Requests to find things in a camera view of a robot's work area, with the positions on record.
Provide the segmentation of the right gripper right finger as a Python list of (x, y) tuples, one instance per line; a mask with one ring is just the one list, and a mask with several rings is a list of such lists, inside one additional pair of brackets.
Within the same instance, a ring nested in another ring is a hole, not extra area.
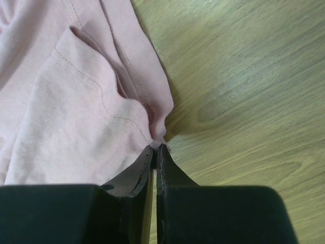
[(200, 186), (157, 151), (158, 243), (297, 243), (280, 195), (265, 186)]

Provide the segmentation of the dusty pink graphic t-shirt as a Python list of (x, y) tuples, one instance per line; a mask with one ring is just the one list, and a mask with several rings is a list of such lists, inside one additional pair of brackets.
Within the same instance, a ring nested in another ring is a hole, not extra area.
[(1, 185), (103, 184), (172, 109), (130, 1), (1, 1)]

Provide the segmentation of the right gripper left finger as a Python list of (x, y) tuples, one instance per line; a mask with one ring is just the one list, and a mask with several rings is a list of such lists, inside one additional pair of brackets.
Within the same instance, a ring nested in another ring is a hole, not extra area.
[(148, 243), (153, 149), (98, 185), (1, 187), (1, 243)]

